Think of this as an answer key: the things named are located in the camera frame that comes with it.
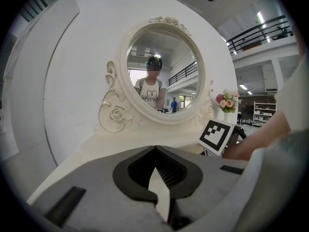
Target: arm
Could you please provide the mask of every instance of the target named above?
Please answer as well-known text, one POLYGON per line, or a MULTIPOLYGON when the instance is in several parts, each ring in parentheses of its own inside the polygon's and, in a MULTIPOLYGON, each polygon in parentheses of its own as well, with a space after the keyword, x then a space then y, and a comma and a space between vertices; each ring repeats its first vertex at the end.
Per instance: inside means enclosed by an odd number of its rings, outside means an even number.
POLYGON ((140 80, 138 79, 134 86, 136 92, 140 95, 140 80))
POLYGON ((140 88, 135 88, 136 92, 140 95, 140 88))
POLYGON ((268 147, 272 142, 290 132, 290 126, 281 110, 255 133, 242 140, 239 144, 225 149, 223 158, 235 160, 249 160, 253 151, 268 147))
POLYGON ((159 90, 158 102, 156 104, 157 109, 163 109, 164 107, 165 92, 166 92, 165 88, 159 90))

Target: window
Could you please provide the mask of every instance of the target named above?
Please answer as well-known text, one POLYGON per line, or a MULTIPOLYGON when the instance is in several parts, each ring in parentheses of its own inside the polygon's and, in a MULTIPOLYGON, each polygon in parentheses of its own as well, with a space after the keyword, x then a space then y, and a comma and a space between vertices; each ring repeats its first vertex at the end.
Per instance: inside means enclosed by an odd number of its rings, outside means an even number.
POLYGON ((130 76, 130 79, 131 79, 133 86, 135 86, 135 83, 138 79, 147 77, 147 71, 129 69, 129 76, 130 76))
POLYGON ((180 95, 179 100, 182 102, 181 108, 187 107, 192 101, 192 96, 180 95))

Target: shelf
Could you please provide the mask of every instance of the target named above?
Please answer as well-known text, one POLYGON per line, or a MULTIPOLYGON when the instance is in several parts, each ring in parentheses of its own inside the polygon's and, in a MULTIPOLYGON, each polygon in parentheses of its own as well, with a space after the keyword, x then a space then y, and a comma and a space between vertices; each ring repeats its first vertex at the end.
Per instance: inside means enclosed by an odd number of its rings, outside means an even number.
POLYGON ((267 122, 268 120, 259 120, 259 119, 254 119, 255 121, 261 121, 261 122, 267 122))
POLYGON ((276 109, 266 109, 266 108, 255 108, 255 110, 276 111, 276 109))
POLYGON ((272 115, 264 115, 264 114, 254 114, 254 115, 272 117, 272 115))
POLYGON ((255 103, 258 105, 277 105, 276 103, 255 103))

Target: ornate mirror frame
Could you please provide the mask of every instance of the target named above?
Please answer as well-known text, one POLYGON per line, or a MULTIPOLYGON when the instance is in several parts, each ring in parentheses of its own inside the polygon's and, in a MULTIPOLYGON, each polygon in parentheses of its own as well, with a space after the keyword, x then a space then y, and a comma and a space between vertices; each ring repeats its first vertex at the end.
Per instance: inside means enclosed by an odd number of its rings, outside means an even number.
POLYGON ((181 124, 198 114, 201 116, 200 114, 204 114, 205 111, 208 111, 208 115, 205 117, 213 116, 213 110, 210 111, 210 109, 212 109, 210 101, 210 84, 212 84, 212 82, 209 81, 206 75, 207 67, 204 64, 203 56, 191 36, 192 34, 190 31, 183 24, 180 24, 177 19, 172 17, 163 18, 161 16, 134 25, 129 32, 123 36, 118 45, 115 63, 110 61, 107 64, 107 71, 109 74, 107 74, 106 78, 110 88, 99 110, 99 121, 103 128, 110 132, 121 131, 127 123, 133 121, 135 112, 161 125, 181 124), (198 67, 197 95, 193 98, 190 106, 179 113, 164 114, 148 106, 138 96, 128 74, 127 56, 134 41, 145 31, 157 28, 166 29, 179 36, 188 45, 196 58, 198 67), (105 107, 109 107, 109 117, 107 113, 103 112, 105 107), (118 124, 118 126, 113 126, 113 129, 111 129, 111 127, 107 128, 107 124, 110 122, 114 122, 118 124))

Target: pink flower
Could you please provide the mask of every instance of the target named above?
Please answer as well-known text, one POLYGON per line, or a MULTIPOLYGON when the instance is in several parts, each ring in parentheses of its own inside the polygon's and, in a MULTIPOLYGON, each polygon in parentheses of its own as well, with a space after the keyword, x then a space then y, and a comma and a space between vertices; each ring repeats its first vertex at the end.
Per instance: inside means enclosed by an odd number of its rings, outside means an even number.
POLYGON ((224 100, 224 95, 218 94, 217 97, 216 97, 216 102, 220 103, 222 100, 224 100))
POLYGON ((220 106, 221 106, 222 108, 224 108, 224 107, 226 106, 225 100, 220 101, 219 104, 220 104, 220 106))
POLYGON ((231 100, 227 100, 226 101, 226 106, 227 107, 232 107, 233 106, 233 102, 231 100))

